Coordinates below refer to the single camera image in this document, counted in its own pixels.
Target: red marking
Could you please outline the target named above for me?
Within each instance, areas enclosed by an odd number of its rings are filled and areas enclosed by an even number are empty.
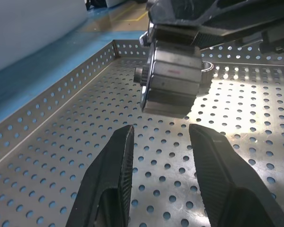
[[[180,74],[181,73],[180,71],[174,71],[174,70],[168,70],[168,72],[175,73],[175,74]]]

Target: perforated metal tray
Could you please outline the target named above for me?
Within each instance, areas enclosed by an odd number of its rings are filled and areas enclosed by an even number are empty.
[[[284,210],[284,55],[204,51],[213,83],[184,119],[141,113],[133,72],[147,55],[113,41],[0,123],[0,227],[65,226],[86,168],[125,124],[135,126],[130,227],[210,226],[190,123],[226,135]]]

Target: blue floor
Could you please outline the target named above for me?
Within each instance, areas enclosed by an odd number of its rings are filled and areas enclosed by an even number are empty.
[[[83,63],[113,39],[137,39],[143,31],[79,32],[114,9],[95,9],[74,31],[0,71],[0,122]]]

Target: floor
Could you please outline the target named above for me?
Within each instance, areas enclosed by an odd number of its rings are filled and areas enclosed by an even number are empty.
[[[0,122],[113,39],[137,39],[148,25],[145,4],[134,1],[88,15],[66,36],[0,71]]]

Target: white wall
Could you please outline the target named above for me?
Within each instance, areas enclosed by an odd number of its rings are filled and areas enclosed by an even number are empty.
[[[86,18],[84,0],[0,0],[0,69],[59,39]]]

